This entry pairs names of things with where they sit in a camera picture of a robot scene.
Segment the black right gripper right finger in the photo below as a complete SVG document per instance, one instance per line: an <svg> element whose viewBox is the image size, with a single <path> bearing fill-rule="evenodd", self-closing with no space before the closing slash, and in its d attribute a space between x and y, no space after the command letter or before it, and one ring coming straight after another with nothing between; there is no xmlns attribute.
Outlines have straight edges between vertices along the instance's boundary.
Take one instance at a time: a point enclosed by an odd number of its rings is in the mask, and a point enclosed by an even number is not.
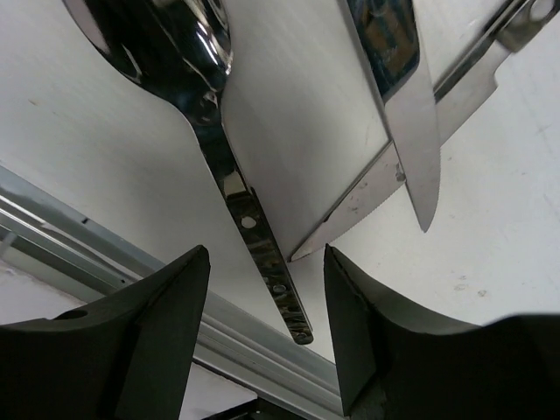
<svg viewBox="0 0 560 420"><path fill-rule="evenodd" d="M334 247L325 299L349 419L556 419L559 317L478 326L378 282Z"/></svg>

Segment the spoon with dark handle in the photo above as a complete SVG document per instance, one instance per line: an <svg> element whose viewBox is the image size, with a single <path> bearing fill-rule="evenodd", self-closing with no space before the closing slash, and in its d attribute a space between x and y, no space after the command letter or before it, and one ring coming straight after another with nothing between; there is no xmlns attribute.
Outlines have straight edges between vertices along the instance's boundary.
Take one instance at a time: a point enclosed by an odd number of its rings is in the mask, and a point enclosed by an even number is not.
<svg viewBox="0 0 560 420"><path fill-rule="evenodd" d="M199 148L290 336L314 337L256 191L237 163L222 118L234 53L221 1L67 1L73 21L120 74L177 109Z"/></svg>

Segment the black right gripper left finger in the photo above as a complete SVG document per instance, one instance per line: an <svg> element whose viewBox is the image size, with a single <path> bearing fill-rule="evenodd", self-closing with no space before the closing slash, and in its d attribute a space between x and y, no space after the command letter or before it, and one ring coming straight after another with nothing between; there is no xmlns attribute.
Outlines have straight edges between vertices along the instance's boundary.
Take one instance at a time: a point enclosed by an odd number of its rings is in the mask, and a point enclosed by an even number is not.
<svg viewBox="0 0 560 420"><path fill-rule="evenodd" d="M209 274L198 246L56 318L3 325L2 418L178 418Z"/></svg>

